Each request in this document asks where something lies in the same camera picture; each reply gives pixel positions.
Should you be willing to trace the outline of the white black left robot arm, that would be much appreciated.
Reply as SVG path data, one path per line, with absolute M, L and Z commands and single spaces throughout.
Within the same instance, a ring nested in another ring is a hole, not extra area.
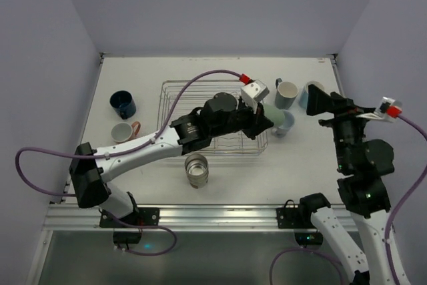
M 202 107 L 150 135 L 106 148 L 81 144 L 69 167 L 77 204 L 83 209 L 100 207 L 117 218 L 126 218 L 136 213 L 136 203 L 129 192 L 111 183 L 118 176 L 157 160 L 202 150 L 219 136 L 240 131 L 255 139 L 273 127 L 275 120 L 271 106 L 258 102 L 250 107 L 242 98 L 217 93 Z

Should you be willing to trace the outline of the dark teal grey mug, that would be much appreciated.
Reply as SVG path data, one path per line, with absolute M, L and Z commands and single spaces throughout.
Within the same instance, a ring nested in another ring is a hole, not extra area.
M 289 81 L 283 81 L 277 78 L 276 82 L 276 96 L 274 104 L 278 109 L 289 109 L 296 100 L 299 89 L 297 86 Z

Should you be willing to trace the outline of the cream brown cup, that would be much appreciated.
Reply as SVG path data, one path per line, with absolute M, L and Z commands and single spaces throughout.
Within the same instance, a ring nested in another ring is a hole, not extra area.
M 195 189 L 203 188 L 207 185 L 207 183 L 208 183 L 208 179 L 206 179 L 206 180 L 190 180 L 189 181 L 190 186 L 195 188 Z
M 185 159 L 184 168 L 188 180 L 206 180 L 209 176 L 208 161 L 201 154 L 192 154 Z

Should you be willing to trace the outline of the dark blue mug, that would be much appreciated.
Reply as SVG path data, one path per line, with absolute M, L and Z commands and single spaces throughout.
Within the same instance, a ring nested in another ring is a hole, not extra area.
M 109 98 L 109 104 L 121 119 L 129 119 L 136 113 L 136 105 L 130 92 L 116 91 Z

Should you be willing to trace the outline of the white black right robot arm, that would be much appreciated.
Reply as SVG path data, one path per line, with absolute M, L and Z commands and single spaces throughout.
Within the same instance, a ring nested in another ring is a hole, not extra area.
M 359 247 L 338 222 L 321 194 L 300 199 L 305 221 L 317 228 L 340 259 L 351 284 L 409 284 L 391 229 L 391 205 L 383 176 L 394 172 L 394 150 L 381 139 L 367 140 L 369 121 L 394 122 L 402 112 L 395 99 L 384 97 L 377 108 L 357 106 L 336 92 L 308 86 L 307 115 L 332 113 L 319 124 L 333 131 L 338 173 L 338 192 L 349 211 L 363 246 Z

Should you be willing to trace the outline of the light blue mug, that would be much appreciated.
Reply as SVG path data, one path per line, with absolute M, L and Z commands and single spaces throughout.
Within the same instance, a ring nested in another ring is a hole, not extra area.
M 303 88 L 302 88 L 302 92 L 300 94 L 300 98 L 298 100 L 298 105 L 302 108 L 302 109 L 306 109 L 307 108 L 307 104 L 308 104 L 308 96 L 309 96 L 309 86 L 310 85 L 315 85 L 316 87 L 320 88 L 321 90 L 324 90 L 324 86 L 318 82 L 318 81 L 309 81 L 307 82 Z

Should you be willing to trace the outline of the pale blue grey cup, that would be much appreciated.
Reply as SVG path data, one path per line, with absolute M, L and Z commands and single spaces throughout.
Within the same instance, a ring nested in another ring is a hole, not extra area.
M 290 111 L 282 109 L 281 112 L 284 114 L 283 124 L 279 127 L 273 127 L 271 131 L 271 134 L 277 138 L 285 137 L 295 125 L 295 117 Z

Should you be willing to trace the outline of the mint green cup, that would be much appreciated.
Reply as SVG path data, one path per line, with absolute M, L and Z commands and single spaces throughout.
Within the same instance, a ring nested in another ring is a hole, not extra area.
M 263 104 L 263 107 L 265 117 L 273 123 L 274 127 L 280 127 L 284 124 L 286 117 L 282 110 L 269 104 Z

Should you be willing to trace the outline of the pink dotted mug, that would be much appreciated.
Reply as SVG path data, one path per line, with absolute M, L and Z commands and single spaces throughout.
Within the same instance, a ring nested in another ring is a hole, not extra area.
M 111 129 L 111 138 L 116 144 L 122 144 L 135 139 L 140 129 L 141 123 L 139 121 L 133 123 L 121 122 Z

